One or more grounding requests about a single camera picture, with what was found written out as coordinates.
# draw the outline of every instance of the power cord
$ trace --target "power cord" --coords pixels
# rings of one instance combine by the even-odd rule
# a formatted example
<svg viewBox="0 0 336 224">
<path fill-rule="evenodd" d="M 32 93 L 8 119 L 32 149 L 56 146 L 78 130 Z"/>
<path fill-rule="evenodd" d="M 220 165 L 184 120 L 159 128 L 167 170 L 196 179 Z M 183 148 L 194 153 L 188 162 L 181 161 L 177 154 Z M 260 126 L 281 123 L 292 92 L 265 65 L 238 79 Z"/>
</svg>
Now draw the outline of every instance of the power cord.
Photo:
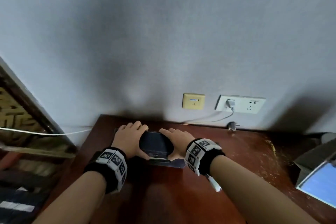
<svg viewBox="0 0 336 224">
<path fill-rule="evenodd" d="M 66 136 L 66 135 L 72 135 L 72 134 L 77 134 L 77 133 L 90 131 L 91 128 L 86 129 L 86 130 L 76 131 L 76 132 L 63 133 L 63 134 L 46 134 L 46 133 L 31 132 L 31 131 L 25 131 L 25 130 L 13 129 L 13 128 L 0 128 L 0 130 L 8 130 L 8 131 L 28 133 L 28 134 L 34 134 L 34 135 L 42 135 L 42 136 Z"/>
<path fill-rule="evenodd" d="M 234 112 L 235 112 L 235 101 L 234 100 L 227 100 L 225 103 L 232 111 L 232 113 L 229 116 L 226 116 L 220 120 L 213 120 L 213 121 L 199 121 L 199 122 L 193 122 L 193 123 L 182 123 L 182 125 L 193 125 L 193 124 L 199 124 L 199 123 L 211 123 L 211 122 L 217 122 L 217 121 L 221 121 L 224 120 L 226 118 L 231 117 Z"/>
</svg>

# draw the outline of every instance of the yellow wall plate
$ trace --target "yellow wall plate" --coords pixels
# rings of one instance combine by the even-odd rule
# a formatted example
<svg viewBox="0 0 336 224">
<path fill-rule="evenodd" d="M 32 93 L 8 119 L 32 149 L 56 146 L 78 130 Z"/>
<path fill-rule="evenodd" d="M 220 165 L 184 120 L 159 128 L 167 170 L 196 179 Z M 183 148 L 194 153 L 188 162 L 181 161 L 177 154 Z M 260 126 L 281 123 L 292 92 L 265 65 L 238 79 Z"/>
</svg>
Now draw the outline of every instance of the yellow wall plate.
<svg viewBox="0 0 336 224">
<path fill-rule="evenodd" d="M 184 93 L 182 108 L 202 110 L 204 107 L 205 95 Z"/>
</svg>

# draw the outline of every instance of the wooden table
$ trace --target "wooden table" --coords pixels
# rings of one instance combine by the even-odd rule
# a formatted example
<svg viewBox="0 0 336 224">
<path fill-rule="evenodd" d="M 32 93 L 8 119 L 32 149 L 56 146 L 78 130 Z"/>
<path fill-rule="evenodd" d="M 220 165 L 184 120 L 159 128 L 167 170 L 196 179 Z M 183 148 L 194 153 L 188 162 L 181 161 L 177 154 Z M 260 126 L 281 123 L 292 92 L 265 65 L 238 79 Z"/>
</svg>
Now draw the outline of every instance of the wooden table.
<svg viewBox="0 0 336 224">
<path fill-rule="evenodd" d="M 114 128 L 125 118 L 101 115 L 78 155 L 53 190 L 46 205 L 70 186 L 83 172 L 96 151 L 111 145 Z M 292 160 L 315 146 L 297 138 L 281 139 L 266 133 L 223 128 L 180 125 L 172 122 L 143 122 L 152 131 L 175 128 L 196 138 L 209 138 L 223 148 L 227 157 L 261 176 L 296 204 L 325 224 L 336 223 L 336 210 L 296 190 L 290 179 Z M 129 165 L 128 176 L 119 194 L 105 196 L 91 224 L 99 223 L 240 223 L 244 218 L 223 191 L 215 192 L 205 177 L 188 168 Z"/>
</svg>

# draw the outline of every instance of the black and white marker bracelet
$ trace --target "black and white marker bracelet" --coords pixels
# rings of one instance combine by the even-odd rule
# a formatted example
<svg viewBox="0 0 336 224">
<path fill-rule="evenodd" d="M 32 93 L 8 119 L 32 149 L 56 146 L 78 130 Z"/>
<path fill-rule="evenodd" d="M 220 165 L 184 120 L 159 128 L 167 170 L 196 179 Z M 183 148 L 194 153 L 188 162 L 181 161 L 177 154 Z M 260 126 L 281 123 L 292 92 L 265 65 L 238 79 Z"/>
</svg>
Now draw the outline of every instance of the black and white marker bracelet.
<svg viewBox="0 0 336 224">
<path fill-rule="evenodd" d="M 96 152 L 84 169 L 99 172 L 106 180 L 106 194 L 120 192 L 127 175 L 126 154 L 115 147 Z"/>
<path fill-rule="evenodd" d="M 210 139 L 197 138 L 191 141 L 187 147 L 184 162 L 198 176 L 205 175 L 212 187 L 218 192 L 221 187 L 210 176 L 210 165 L 218 155 L 224 155 L 222 147 Z"/>
</svg>

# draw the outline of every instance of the person's left hand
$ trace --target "person's left hand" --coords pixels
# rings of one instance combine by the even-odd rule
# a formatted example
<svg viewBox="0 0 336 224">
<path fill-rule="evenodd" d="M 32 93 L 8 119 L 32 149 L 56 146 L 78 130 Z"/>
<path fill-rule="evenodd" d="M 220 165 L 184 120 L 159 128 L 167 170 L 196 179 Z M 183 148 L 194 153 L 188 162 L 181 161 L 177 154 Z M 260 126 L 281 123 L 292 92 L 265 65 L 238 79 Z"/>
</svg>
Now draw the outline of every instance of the person's left hand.
<svg viewBox="0 0 336 224">
<path fill-rule="evenodd" d="M 148 126 L 141 125 L 140 121 L 122 125 L 116 132 L 111 146 L 122 150 L 127 158 L 139 156 L 149 160 L 149 156 L 139 148 L 140 137 L 146 130 Z"/>
</svg>

